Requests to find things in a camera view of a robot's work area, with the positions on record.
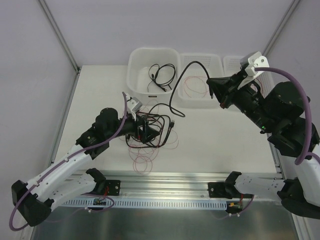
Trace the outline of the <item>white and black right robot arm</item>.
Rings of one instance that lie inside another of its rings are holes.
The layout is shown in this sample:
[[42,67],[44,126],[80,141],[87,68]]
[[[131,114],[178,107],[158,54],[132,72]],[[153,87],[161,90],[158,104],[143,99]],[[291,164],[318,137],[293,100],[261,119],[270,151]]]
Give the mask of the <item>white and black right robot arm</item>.
[[309,98],[291,81],[278,83],[266,96],[257,83],[243,84],[245,73],[209,78],[210,95],[220,107],[238,108],[282,156],[297,158],[296,177],[266,179],[231,172],[224,182],[208,184],[211,197],[260,196],[276,202],[300,217],[320,217],[320,137],[311,121]]

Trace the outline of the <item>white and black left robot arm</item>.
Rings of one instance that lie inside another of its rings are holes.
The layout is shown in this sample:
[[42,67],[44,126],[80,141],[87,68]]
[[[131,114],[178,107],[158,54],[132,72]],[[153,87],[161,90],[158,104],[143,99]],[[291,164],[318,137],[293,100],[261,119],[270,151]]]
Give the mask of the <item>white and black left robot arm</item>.
[[75,171],[93,161],[110,146],[115,138],[131,135],[142,143],[149,143],[160,131],[149,126],[141,116],[126,113],[118,117],[114,108],[104,108],[92,126],[75,142],[62,159],[36,177],[11,186],[14,212],[19,212],[27,225],[35,227],[44,222],[51,212],[64,202],[82,194],[105,197],[112,192],[112,181],[96,168],[65,182]]

